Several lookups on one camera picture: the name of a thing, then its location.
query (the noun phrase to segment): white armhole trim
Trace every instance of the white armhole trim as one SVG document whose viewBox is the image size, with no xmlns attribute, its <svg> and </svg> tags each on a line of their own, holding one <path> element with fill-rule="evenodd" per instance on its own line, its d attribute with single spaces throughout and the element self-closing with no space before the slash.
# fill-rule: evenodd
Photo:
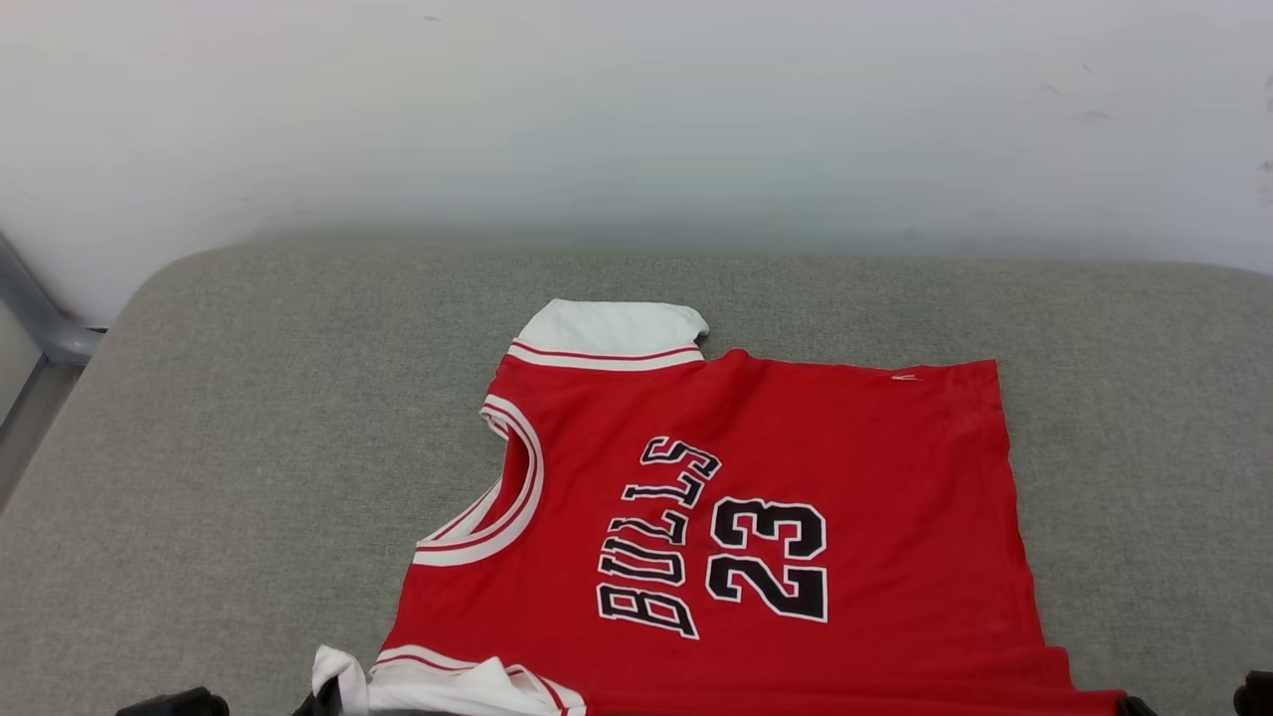
<svg viewBox="0 0 1273 716">
<path fill-rule="evenodd" d="M 508 438 L 516 436 L 526 446 L 527 469 L 522 490 L 508 512 L 486 529 L 474 533 L 472 529 L 486 516 L 499 494 L 503 480 L 498 480 L 466 512 L 416 543 L 415 564 L 449 567 L 490 557 L 512 544 L 535 516 L 544 493 L 544 450 L 538 434 L 526 415 L 503 397 L 488 395 L 481 414 L 496 433 Z"/>
<path fill-rule="evenodd" d="M 388 710 L 444 711 L 462 716 L 584 716 L 583 697 L 522 665 L 498 657 L 461 661 L 423 646 L 381 652 L 367 683 L 358 661 L 322 646 L 314 656 L 313 692 L 337 677 L 345 713 Z"/>
<path fill-rule="evenodd" d="M 531 319 L 508 354 L 538 366 L 653 371 L 703 361 L 695 339 L 708 324 L 668 303 L 563 301 Z"/>
</svg>

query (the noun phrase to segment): basketball jersey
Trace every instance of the basketball jersey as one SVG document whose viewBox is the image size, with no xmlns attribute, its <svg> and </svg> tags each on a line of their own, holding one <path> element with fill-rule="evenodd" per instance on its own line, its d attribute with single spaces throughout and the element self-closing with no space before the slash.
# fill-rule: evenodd
<svg viewBox="0 0 1273 716">
<path fill-rule="evenodd" d="M 503 474 L 421 540 L 348 712 L 1113 715 L 1044 643 L 995 363 L 705 361 L 658 303 L 554 301 L 481 415 Z"/>
</svg>

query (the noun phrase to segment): floor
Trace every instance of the floor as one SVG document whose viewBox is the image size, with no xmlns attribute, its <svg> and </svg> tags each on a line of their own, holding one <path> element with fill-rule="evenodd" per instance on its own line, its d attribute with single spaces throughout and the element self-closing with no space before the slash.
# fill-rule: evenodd
<svg viewBox="0 0 1273 716">
<path fill-rule="evenodd" d="M 0 512 L 81 372 L 79 366 L 41 361 L 0 424 Z"/>
</svg>

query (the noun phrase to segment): gray fabric surface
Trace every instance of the gray fabric surface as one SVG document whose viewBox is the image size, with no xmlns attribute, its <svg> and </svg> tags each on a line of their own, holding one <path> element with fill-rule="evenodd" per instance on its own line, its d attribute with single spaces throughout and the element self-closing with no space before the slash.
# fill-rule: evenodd
<svg viewBox="0 0 1273 716">
<path fill-rule="evenodd" d="M 1077 683 L 1220 715 L 1273 669 L 1269 278 L 256 246 L 137 293 L 0 515 L 0 711 L 206 684 L 278 715 L 321 642 L 370 660 L 414 540 L 498 474 L 479 403 L 554 297 L 694 306 L 708 357 L 998 358 L 1044 628 Z"/>
</svg>

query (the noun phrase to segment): metal bar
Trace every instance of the metal bar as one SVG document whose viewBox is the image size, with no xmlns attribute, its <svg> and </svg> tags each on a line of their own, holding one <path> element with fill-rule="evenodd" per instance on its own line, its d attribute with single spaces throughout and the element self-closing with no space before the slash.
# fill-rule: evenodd
<svg viewBox="0 0 1273 716">
<path fill-rule="evenodd" d="M 27 333 L 48 357 L 50 363 L 83 366 L 102 343 L 102 334 L 62 316 L 3 236 L 0 236 L 0 301 L 9 304 L 14 316 L 18 316 Z"/>
</svg>

